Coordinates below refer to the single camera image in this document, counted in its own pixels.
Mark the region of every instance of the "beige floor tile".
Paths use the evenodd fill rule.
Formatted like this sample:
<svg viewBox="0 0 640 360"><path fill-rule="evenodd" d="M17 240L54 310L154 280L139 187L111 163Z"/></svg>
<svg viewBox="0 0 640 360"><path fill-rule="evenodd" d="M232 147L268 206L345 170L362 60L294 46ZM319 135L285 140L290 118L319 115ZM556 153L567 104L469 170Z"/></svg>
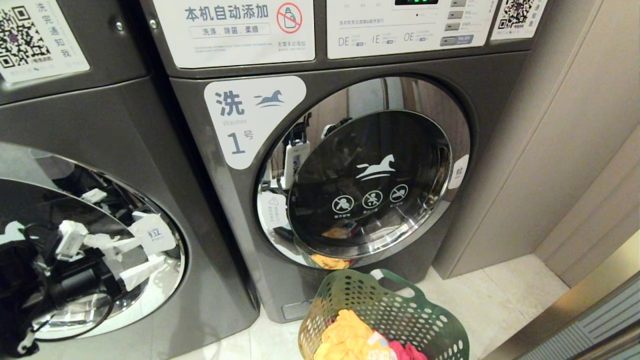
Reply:
<svg viewBox="0 0 640 360"><path fill-rule="evenodd" d="M431 302L449 310L463 324L471 360L491 352L527 323L482 270L443 281L431 268L417 286Z"/></svg>
<svg viewBox="0 0 640 360"><path fill-rule="evenodd" d="M298 350L298 330L302 320L275 323L264 309L250 328L252 360L301 360Z"/></svg>
<svg viewBox="0 0 640 360"><path fill-rule="evenodd" d="M484 269L528 322L560 299L569 287L534 254Z"/></svg>
<svg viewBox="0 0 640 360"><path fill-rule="evenodd" d="M247 329L173 360L250 360L250 343Z"/></svg>

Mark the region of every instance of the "sticker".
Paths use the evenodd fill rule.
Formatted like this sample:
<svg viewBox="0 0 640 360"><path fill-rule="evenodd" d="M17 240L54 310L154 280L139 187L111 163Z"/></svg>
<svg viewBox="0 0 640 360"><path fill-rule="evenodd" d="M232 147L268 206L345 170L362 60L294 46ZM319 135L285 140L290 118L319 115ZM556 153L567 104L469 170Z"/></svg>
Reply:
<svg viewBox="0 0 640 360"><path fill-rule="evenodd" d="M327 0L329 59L483 46L497 0Z"/></svg>
<svg viewBox="0 0 640 360"><path fill-rule="evenodd" d="M391 190L391 194L389 195L389 199L392 202L398 202L406 197L406 194L409 193L409 187L405 184L400 184L396 186L393 190Z"/></svg>
<svg viewBox="0 0 640 360"><path fill-rule="evenodd" d="M343 214L351 210L353 208L353 198L349 195L340 195L333 200L331 207L338 214Z"/></svg>
<svg viewBox="0 0 640 360"><path fill-rule="evenodd" d="M205 102L227 164L248 168L269 134L306 94L305 82L296 76L207 85Z"/></svg>
<svg viewBox="0 0 640 360"><path fill-rule="evenodd" d="M8 83L89 70L53 0L0 3L0 75Z"/></svg>
<svg viewBox="0 0 640 360"><path fill-rule="evenodd" d="M469 164L469 155L464 155L453 164L453 175L449 180L449 188L459 188L462 183L462 179L465 178L465 172L467 171L467 165Z"/></svg>
<svg viewBox="0 0 640 360"><path fill-rule="evenodd" d="M287 218L287 198L277 193L264 192L260 194L260 209L267 228L289 225Z"/></svg>
<svg viewBox="0 0 640 360"><path fill-rule="evenodd" d="M154 4L178 67L316 58L313 0L154 0Z"/></svg>
<svg viewBox="0 0 640 360"><path fill-rule="evenodd" d="M381 202L382 202L382 193L377 190L368 192L367 195L364 195L364 197L362 198L362 206L364 206L367 209L373 209L376 206L380 205Z"/></svg>
<svg viewBox="0 0 640 360"><path fill-rule="evenodd" d="M142 241L142 247L148 256L175 247L175 238L171 229L158 214L149 215L136 221L129 227L129 231Z"/></svg>
<svg viewBox="0 0 640 360"><path fill-rule="evenodd" d="M547 0L504 0L493 27L491 40L532 38Z"/></svg>

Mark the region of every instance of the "clothes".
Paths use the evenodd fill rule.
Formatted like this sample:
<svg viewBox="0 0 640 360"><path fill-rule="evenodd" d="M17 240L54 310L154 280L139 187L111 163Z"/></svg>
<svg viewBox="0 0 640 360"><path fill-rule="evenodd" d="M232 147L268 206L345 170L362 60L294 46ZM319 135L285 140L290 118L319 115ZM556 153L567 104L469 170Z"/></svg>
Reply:
<svg viewBox="0 0 640 360"><path fill-rule="evenodd" d="M322 333L314 360L367 360L370 352L389 352L380 341L368 344L374 331L352 310L340 310L335 322Z"/></svg>
<svg viewBox="0 0 640 360"><path fill-rule="evenodd" d="M313 254L311 259L324 269L342 270L349 268L351 264L348 260L329 258L328 256Z"/></svg>
<svg viewBox="0 0 640 360"><path fill-rule="evenodd" d="M399 341L390 341L389 347L396 352L398 360L427 360L427 356L419 352L411 343L403 347Z"/></svg>

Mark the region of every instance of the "front-loading washer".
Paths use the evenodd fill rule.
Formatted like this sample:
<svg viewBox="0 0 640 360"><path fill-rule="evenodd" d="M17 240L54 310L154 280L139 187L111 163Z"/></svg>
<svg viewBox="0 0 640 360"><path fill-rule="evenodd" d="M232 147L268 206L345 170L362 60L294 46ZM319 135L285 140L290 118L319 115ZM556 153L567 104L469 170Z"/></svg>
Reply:
<svg viewBox="0 0 640 360"><path fill-rule="evenodd" d="M424 278L546 1L141 3L264 309L286 322L330 270Z"/></svg>
<svg viewBox="0 0 640 360"><path fill-rule="evenodd" d="M168 359L258 316L132 13L0 3L0 353Z"/></svg>

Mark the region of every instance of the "green plastic basket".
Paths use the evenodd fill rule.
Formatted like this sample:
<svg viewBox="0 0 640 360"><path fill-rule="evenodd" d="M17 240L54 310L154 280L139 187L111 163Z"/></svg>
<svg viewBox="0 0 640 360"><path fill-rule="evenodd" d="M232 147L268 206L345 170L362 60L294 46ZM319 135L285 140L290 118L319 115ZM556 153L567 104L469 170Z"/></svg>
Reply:
<svg viewBox="0 0 640 360"><path fill-rule="evenodd" d="M378 282L382 277L411 288L413 297L384 288ZM342 309L353 310L389 340L413 344L429 360L469 359L469 339L460 321L412 283L381 269L371 274L338 270L324 279L298 334L305 360L313 360L323 331Z"/></svg>

